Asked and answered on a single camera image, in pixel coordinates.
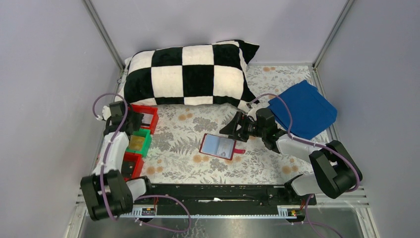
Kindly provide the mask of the orange credit card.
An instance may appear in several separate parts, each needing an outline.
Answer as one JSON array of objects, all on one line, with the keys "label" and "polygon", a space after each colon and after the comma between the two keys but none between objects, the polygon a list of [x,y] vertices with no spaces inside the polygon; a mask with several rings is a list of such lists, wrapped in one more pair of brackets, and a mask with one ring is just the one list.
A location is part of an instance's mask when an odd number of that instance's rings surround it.
[{"label": "orange credit card", "polygon": [[129,150],[141,151],[145,142],[145,137],[131,135],[128,145]]}]

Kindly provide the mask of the red leather card holder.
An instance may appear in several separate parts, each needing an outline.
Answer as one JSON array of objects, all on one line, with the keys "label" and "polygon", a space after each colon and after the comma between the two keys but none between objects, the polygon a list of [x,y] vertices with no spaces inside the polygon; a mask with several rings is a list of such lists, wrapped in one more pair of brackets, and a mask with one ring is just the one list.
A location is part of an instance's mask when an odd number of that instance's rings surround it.
[{"label": "red leather card holder", "polygon": [[232,160],[235,154],[244,154],[246,150],[236,148],[237,141],[205,133],[199,152],[217,158]]}]

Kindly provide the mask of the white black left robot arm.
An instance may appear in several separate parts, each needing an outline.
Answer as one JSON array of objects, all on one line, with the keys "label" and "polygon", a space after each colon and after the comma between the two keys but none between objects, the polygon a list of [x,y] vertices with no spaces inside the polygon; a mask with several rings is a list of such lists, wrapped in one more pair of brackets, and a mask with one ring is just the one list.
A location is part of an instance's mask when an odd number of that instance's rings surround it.
[{"label": "white black left robot arm", "polygon": [[99,161],[92,173],[80,181],[93,221],[117,218],[131,212],[135,199],[146,194],[148,186],[145,178],[125,181],[121,173],[129,137],[140,129],[143,115],[133,111],[123,101],[111,103],[109,109]]}]

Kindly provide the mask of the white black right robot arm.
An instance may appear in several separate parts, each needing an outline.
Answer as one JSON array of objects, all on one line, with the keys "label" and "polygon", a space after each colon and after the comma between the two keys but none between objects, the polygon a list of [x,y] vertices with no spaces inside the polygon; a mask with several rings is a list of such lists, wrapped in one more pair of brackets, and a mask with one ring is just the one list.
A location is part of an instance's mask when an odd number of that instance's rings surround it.
[{"label": "white black right robot arm", "polygon": [[220,133],[243,142],[251,136],[259,137],[268,150],[308,161],[312,174],[296,176],[284,184],[291,197],[323,193],[335,199],[357,189],[363,179],[360,169],[340,141],[319,144],[288,134],[278,128],[274,114],[267,108],[258,109],[254,118],[237,112]]}]

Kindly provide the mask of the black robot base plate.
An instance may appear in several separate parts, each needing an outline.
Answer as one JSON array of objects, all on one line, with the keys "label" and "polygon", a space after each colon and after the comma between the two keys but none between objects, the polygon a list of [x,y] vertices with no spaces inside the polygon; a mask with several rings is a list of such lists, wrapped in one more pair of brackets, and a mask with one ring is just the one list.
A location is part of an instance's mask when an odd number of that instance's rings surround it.
[{"label": "black robot base plate", "polygon": [[138,199],[135,205],[180,207],[210,210],[220,207],[227,210],[242,210],[257,206],[291,206],[300,208],[309,197],[297,196],[282,185],[231,185],[231,184],[153,184],[148,195],[160,195],[155,202],[152,198]]}]

